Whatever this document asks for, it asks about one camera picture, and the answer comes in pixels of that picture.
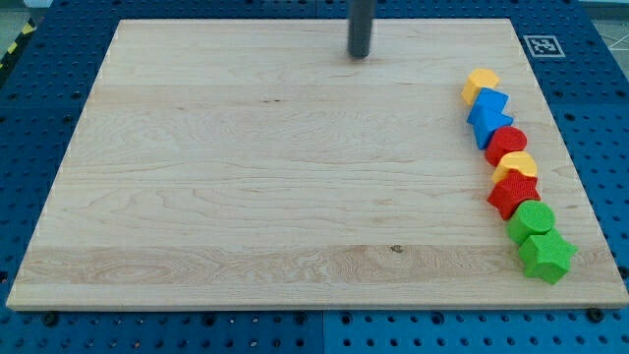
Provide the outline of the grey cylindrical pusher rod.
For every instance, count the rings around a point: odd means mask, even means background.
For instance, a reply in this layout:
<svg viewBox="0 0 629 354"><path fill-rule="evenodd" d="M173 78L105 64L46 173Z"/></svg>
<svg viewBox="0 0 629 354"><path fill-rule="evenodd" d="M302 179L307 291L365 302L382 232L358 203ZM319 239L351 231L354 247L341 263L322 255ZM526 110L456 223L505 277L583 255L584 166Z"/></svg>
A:
<svg viewBox="0 0 629 354"><path fill-rule="evenodd" d="M353 59L369 56L375 0L351 0L348 9L347 52Z"/></svg>

